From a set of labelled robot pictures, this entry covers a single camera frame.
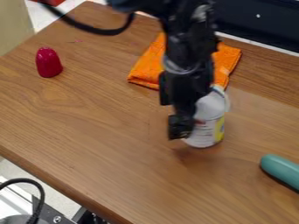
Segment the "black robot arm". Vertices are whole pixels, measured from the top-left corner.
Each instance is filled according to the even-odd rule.
[[[213,83],[212,53],[217,51],[218,40],[213,29],[212,0],[108,0],[108,4],[129,13],[123,27],[102,30],[82,24],[49,5],[45,7],[76,28],[110,36],[129,28],[136,11],[158,18],[166,37],[165,71],[159,79],[160,102],[174,107],[175,114],[169,117],[169,139],[187,138],[194,129],[196,102],[210,93]]]

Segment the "wood grain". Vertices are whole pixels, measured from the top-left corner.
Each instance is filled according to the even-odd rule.
[[[94,3],[71,14],[107,28],[124,19]],[[157,92],[126,82],[158,32],[147,17],[112,38],[58,21],[2,57],[0,154],[113,223],[297,223],[298,195],[259,161],[299,162],[299,59],[226,40],[243,51],[226,138],[194,150],[167,140],[171,108]],[[38,77],[41,46],[57,50],[63,74]]]

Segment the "red cup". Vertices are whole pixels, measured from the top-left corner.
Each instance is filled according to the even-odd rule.
[[[49,47],[42,47],[38,50],[36,65],[39,75],[43,78],[52,78],[63,70],[59,56]]]

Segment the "black cable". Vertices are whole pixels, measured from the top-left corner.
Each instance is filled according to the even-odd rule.
[[[61,20],[63,20],[68,25],[72,25],[72,26],[74,26],[74,27],[76,27],[76,28],[78,28],[82,31],[91,32],[93,34],[98,34],[98,35],[115,36],[115,35],[121,34],[122,32],[124,32],[125,30],[127,30],[130,27],[130,25],[132,24],[132,22],[135,19],[135,13],[130,13],[128,15],[127,22],[125,23],[125,25],[123,27],[118,28],[118,29],[105,30],[105,29],[100,29],[100,28],[93,27],[89,24],[83,24],[81,22],[78,22],[78,21],[74,20],[71,17],[68,17],[61,10],[58,10],[58,9],[52,7],[50,5],[50,3],[48,2],[48,0],[43,0],[43,2],[41,2],[41,0],[39,0],[39,2],[46,9],[48,9],[53,15],[59,17]]]
[[[14,184],[18,184],[18,183],[31,184],[31,185],[36,186],[39,190],[40,200],[39,200],[38,206],[37,206],[36,210],[33,212],[31,218],[26,222],[26,224],[37,224],[38,217],[40,216],[43,205],[45,204],[44,188],[40,183],[38,183],[35,180],[29,179],[29,178],[14,178],[14,179],[11,179],[11,180],[8,180],[8,181],[2,183],[0,185],[0,191],[9,185],[14,185]]]

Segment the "orange towel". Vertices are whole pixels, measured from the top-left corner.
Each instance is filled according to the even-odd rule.
[[[218,45],[219,51],[213,54],[215,61],[215,84],[226,88],[229,74],[239,62],[241,50],[223,43]],[[158,78],[163,71],[164,35],[160,34],[146,53],[133,67],[128,81],[147,88],[159,89]]]

